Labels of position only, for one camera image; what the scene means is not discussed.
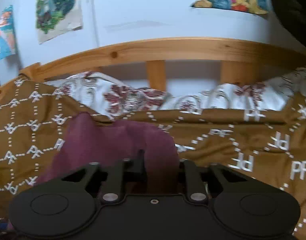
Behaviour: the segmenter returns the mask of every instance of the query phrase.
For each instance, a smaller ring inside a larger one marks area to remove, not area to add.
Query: bed
[[[197,59],[221,61],[222,84],[214,91],[172,97],[166,91],[165,61]],[[146,62],[150,88],[127,88],[100,74],[102,66],[132,62]],[[290,73],[263,82],[259,72],[264,65],[283,66]],[[70,118],[87,111],[99,125],[114,119],[152,123],[173,137],[181,158],[200,166],[222,163],[291,193],[301,205],[294,234],[306,239],[305,54],[251,41],[165,38],[92,49],[44,65],[33,64],[21,73],[0,87],[0,219],[7,216],[5,205],[12,195],[32,186],[50,164],[64,141]],[[48,81],[63,74],[73,76]],[[99,87],[106,84],[98,101],[72,92],[79,82],[87,82],[79,88],[93,89],[94,79],[102,82]],[[125,93],[133,100],[127,107]],[[150,104],[134,107],[134,93]],[[105,107],[97,108],[104,104],[103,98],[119,95],[123,106],[106,100]],[[21,138],[24,131],[29,140]],[[17,154],[11,152],[15,135]],[[43,136],[52,142],[51,147],[38,140]]]

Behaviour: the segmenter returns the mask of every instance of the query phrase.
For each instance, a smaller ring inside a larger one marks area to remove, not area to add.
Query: brown duvet cover
[[[0,219],[15,194],[32,187],[64,143],[67,125],[89,112],[99,126],[106,116],[59,89],[20,77],[0,101]],[[306,98],[296,94],[277,111],[205,109],[129,113],[173,138],[180,158],[199,166],[217,162],[292,194],[301,217],[294,235],[306,239]]]

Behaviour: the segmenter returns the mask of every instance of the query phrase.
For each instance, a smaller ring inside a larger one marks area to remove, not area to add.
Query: wood knot
[[[117,58],[117,56],[118,56],[117,51],[111,52],[111,57],[112,58]]]

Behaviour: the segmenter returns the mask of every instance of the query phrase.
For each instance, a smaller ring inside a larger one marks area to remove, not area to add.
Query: wooden rail
[[[163,38],[132,41],[91,49],[50,63],[33,64],[22,70],[34,81],[44,81],[66,73],[100,69],[102,66],[147,62],[152,88],[165,90],[165,60],[219,60],[221,82],[252,83],[258,81],[263,65],[293,70],[306,66],[306,55],[293,50],[252,41],[222,38]],[[0,95],[9,85],[0,87]]]

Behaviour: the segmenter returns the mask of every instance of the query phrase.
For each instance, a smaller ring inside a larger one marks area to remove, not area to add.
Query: circular pad
[[[16,196],[9,219],[26,235],[51,237],[79,229],[94,212],[94,199],[78,183],[52,180]]]
[[[275,201],[265,195],[246,196],[241,200],[240,205],[245,212],[255,216],[268,216],[276,210]]]
[[[300,216],[298,202],[278,189],[265,193],[223,191],[215,198],[213,209],[217,218],[229,229],[262,238],[293,230]]]
[[[58,194],[40,195],[31,203],[34,212],[40,215],[55,215],[68,207],[68,199]]]

